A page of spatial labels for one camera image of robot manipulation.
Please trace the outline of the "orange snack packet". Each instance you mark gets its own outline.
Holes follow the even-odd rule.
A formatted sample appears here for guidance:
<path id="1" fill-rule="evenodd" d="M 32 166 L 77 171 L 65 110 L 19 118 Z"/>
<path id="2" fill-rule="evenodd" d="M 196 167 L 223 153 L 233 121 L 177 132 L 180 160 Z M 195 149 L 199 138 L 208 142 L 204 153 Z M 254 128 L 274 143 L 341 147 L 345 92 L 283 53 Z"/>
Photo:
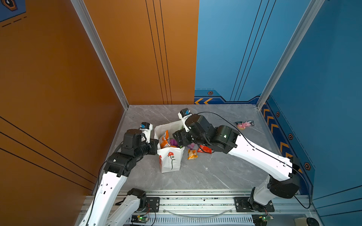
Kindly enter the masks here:
<path id="1" fill-rule="evenodd" d="M 165 131 L 165 133 L 160 137 L 159 144 L 161 149 L 171 147 L 168 131 Z"/>

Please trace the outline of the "white paper bag with flowers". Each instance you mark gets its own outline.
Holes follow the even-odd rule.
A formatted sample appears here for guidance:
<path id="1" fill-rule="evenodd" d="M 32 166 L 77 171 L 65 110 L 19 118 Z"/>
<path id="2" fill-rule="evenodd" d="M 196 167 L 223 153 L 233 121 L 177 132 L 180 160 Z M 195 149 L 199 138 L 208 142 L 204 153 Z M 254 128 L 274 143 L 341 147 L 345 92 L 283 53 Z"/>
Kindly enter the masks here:
<path id="1" fill-rule="evenodd" d="M 154 138 L 159 141 L 160 137 L 169 132 L 170 139 L 173 138 L 173 133 L 183 129 L 182 121 L 171 122 L 168 124 L 158 125 L 155 128 Z M 184 148 L 167 147 L 160 148 L 160 144 L 157 146 L 157 154 L 159 156 L 159 165 L 162 173 L 179 171 L 181 167 L 181 160 L 183 157 Z"/>

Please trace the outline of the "purple small snack packet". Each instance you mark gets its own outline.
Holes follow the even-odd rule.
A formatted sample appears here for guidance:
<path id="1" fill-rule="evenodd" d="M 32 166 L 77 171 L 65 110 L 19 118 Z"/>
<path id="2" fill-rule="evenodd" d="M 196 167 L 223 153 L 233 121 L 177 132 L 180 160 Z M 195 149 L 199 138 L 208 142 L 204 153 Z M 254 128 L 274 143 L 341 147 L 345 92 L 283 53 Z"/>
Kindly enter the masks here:
<path id="1" fill-rule="evenodd" d="M 188 148 L 189 150 L 196 150 L 196 149 L 197 149 L 197 145 L 194 144 L 194 143 L 191 143 L 191 144 L 187 145 L 187 148 Z"/>

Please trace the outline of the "magenta purple snack bag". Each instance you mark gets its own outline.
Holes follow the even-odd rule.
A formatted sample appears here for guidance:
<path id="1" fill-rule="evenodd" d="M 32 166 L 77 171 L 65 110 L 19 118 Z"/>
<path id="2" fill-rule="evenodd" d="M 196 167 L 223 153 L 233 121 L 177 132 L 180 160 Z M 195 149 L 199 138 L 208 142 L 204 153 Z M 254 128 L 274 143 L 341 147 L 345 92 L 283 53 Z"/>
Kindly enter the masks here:
<path id="1" fill-rule="evenodd" d="M 176 147 L 176 148 L 179 147 L 177 141 L 173 138 L 169 140 L 169 145 L 170 145 L 170 147 Z"/>

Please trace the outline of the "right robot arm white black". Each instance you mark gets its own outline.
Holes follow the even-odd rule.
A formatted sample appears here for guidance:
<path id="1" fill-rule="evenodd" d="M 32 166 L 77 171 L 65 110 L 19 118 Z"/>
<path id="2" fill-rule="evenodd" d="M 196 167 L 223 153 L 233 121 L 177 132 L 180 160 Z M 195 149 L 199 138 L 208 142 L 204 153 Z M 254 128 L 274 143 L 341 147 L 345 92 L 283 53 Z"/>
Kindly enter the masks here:
<path id="1" fill-rule="evenodd" d="M 226 125 L 214 127 L 204 116 L 192 114 L 187 108 L 180 111 L 178 117 L 183 123 L 183 129 L 173 133 L 178 145 L 206 146 L 214 152 L 243 159 L 268 173 L 267 179 L 254 187 L 244 202 L 251 211 L 263 212 L 275 197 L 291 199 L 298 192 L 298 161 L 253 143 L 238 129 Z"/>

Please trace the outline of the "red small snack packet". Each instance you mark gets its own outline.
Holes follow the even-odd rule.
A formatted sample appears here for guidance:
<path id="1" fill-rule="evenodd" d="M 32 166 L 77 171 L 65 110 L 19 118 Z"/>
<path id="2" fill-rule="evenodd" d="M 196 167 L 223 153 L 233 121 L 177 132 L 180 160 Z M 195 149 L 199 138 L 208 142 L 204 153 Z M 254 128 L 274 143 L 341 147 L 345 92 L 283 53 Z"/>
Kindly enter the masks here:
<path id="1" fill-rule="evenodd" d="M 206 146 L 200 145 L 198 148 L 199 153 L 209 153 L 212 154 L 214 151 Z"/>

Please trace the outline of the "small orange yellow candy packet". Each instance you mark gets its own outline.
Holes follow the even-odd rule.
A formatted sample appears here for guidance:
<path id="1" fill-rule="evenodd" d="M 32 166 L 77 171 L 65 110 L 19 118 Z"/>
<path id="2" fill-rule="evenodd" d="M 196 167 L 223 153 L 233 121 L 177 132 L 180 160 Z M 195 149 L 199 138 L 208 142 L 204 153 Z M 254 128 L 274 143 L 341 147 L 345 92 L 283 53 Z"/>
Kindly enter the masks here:
<path id="1" fill-rule="evenodd" d="M 198 158 L 198 152 L 197 150 L 188 150 L 188 160 L 193 160 Z"/>

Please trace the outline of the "left green circuit board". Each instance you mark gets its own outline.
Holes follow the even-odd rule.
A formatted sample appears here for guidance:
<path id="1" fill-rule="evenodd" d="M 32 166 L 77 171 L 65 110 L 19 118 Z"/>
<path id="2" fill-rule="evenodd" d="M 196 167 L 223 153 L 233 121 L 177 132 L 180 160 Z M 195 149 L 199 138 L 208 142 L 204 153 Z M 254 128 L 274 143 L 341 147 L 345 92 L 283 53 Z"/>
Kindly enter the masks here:
<path id="1" fill-rule="evenodd" d="M 148 216 L 141 216 L 141 215 L 132 215 L 131 217 L 131 225 L 146 225 L 149 221 Z"/>

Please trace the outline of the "green circuit board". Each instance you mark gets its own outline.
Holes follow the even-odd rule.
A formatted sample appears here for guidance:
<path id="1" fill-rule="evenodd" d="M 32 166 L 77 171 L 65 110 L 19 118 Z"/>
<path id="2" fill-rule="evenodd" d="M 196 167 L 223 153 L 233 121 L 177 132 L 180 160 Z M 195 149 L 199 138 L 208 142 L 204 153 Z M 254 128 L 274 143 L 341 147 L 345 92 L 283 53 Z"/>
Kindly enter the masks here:
<path id="1" fill-rule="evenodd" d="M 262 215 L 259 217 L 259 220 L 262 222 L 268 222 L 270 220 L 274 220 L 274 217 L 271 215 Z"/>
<path id="2" fill-rule="evenodd" d="M 131 217 L 131 225 L 146 225 L 149 221 L 148 216 L 141 216 L 141 215 L 132 215 Z"/>

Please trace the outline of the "right green circuit board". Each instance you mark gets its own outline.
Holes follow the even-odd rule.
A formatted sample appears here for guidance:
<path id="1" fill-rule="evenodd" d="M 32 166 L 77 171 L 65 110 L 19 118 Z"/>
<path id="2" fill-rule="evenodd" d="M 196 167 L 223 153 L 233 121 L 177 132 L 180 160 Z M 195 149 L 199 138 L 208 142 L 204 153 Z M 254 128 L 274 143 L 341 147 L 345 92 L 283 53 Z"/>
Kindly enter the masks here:
<path id="1" fill-rule="evenodd" d="M 274 217 L 271 215 L 262 215 L 259 217 L 259 220 L 262 222 L 268 222 L 270 220 L 274 220 Z"/>

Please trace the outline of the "black round object bottom right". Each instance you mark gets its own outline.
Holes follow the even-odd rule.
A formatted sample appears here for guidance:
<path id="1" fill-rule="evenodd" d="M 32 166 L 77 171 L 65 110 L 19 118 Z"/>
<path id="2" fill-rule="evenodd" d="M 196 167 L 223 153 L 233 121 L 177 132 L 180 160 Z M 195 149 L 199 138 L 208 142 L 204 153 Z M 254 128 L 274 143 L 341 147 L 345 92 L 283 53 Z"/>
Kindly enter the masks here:
<path id="1" fill-rule="evenodd" d="M 306 218 L 305 221 L 306 221 L 307 226 L 320 226 L 320 223 L 315 218 L 309 217 L 309 218 Z"/>

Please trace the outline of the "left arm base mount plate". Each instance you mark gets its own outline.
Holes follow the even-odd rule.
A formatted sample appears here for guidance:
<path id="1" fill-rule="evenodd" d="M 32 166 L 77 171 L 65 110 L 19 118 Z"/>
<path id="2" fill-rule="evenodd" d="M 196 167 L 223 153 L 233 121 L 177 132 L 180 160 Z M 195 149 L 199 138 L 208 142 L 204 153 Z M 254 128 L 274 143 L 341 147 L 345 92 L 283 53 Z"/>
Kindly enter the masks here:
<path id="1" fill-rule="evenodd" d="M 137 212 L 147 212 L 152 209 L 156 213 L 159 212 L 160 197 L 144 197 L 140 199 L 140 205 Z"/>

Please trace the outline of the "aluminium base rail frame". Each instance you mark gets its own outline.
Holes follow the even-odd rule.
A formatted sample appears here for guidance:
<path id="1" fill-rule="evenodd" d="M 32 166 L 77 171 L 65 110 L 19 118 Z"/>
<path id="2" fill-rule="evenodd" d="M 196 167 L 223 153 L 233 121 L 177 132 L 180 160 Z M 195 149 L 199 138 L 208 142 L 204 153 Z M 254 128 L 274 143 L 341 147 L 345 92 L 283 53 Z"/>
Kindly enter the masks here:
<path id="1" fill-rule="evenodd" d="M 323 225 L 306 195 L 274 198 L 275 212 L 236 212 L 234 198 L 249 195 L 247 189 L 148 191 L 147 197 L 160 197 L 159 212 L 150 209 L 133 215 L 149 217 L 148 223 L 140 226 L 299 226 L 309 217 Z M 262 222 L 259 220 L 262 215 L 271 215 L 274 220 Z M 138 226 L 131 225 L 131 217 L 125 224 Z"/>

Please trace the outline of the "aluminium corner post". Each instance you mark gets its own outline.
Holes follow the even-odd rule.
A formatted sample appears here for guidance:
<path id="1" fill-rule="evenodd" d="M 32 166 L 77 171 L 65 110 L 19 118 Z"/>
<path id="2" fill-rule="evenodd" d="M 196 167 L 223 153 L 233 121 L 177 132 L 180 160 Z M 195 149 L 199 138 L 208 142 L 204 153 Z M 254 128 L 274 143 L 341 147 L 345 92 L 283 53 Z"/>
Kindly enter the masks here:
<path id="1" fill-rule="evenodd" d="M 282 76 L 285 68 L 287 67 L 288 63 L 290 62 L 291 58 L 293 57 L 295 51 L 297 50 L 298 46 L 300 45 L 301 41 L 303 40 L 305 34 L 309 30 L 312 22 L 314 21 L 315 17 L 317 16 L 318 12 L 320 11 L 322 5 L 324 4 L 325 0 L 312 0 L 309 2 L 298 26 L 296 27 L 293 35 L 291 36 L 278 64 L 276 65 L 273 73 L 270 76 L 257 104 L 257 110 L 261 111 L 263 105 L 266 103 L 268 97 L 270 96 L 272 90 L 274 89 L 275 85 L 277 84 L 278 80 Z"/>
<path id="2" fill-rule="evenodd" d="M 120 103 L 122 104 L 122 107 L 124 108 L 124 110 L 127 111 L 129 108 L 129 103 L 128 103 L 125 93 L 121 87 L 121 84 L 116 75 L 116 72 L 114 71 L 111 61 L 107 55 L 104 45 L 100 39 L 97 29 L 93 23 L 93 20 L 89 14 L 89 11 L 86 7 L 85 2 L 81 1 L 81 0 L 71 0 L 71 3 L 88 35 L 88 38 L 97 54 L 113 88 L 114 88 L 115 93 L 118 96 Z"/>

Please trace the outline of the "right aluminium corner post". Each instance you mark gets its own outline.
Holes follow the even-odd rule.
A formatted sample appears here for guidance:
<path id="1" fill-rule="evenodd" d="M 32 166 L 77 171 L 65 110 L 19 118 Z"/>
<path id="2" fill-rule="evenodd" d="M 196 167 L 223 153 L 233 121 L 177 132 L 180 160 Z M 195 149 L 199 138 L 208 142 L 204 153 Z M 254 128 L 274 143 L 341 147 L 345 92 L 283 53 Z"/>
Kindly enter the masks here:
<path id="1" fill-rule="evenodd" d="M 257 110 L 261 111 L 263 105 L 266 103 L 268 97 L 270 96 L 272 90 L 274 89 L 275 85 L 277 84 L 278 80 L 282 76 L 285 68 L 287 67 L 288 63 L 290 62 L 291 58 L 293 57 L 295 51 L 297 50 L 298 46 L 300 45 L 301 41 L 303 40 L 305 34 L 309 30 L 312 22 L 314 21 L 315 17 L 317 16 L 318 12 L 320 11 L 322 5 L 324 4 L 325 0 L 312 0 L 309 2 L 298 26 L 296 27 L 293 35 L 291 36 L 278 64 L 276 65 L 273 73 L 270 76 L 257 104 Z"/>

